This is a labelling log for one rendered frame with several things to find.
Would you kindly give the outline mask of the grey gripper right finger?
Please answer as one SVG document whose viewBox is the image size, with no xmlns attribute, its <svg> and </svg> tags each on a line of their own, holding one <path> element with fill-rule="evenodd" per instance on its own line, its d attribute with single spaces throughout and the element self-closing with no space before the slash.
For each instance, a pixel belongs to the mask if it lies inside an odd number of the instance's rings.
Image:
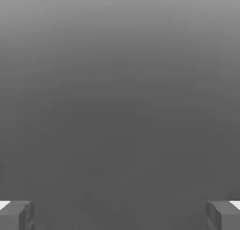
<svg viewBox="0 0 240 230">
<path fill-rule="evenodd" d="M 205 230 L 240 230 L 240 200 L 207 201 Z"/>
</svg>

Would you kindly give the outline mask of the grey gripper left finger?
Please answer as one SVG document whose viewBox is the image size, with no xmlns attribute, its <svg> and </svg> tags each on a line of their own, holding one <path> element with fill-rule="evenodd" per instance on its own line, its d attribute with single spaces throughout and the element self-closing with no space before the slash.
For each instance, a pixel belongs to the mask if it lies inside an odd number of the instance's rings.
<svg viewBox="0 0 240 230">
<path fill-rule="evenodd" d="M 10 201 L 0 210 L 0 230 L 35 230 L 34 215 L 33 201 Z"/>
</svg>

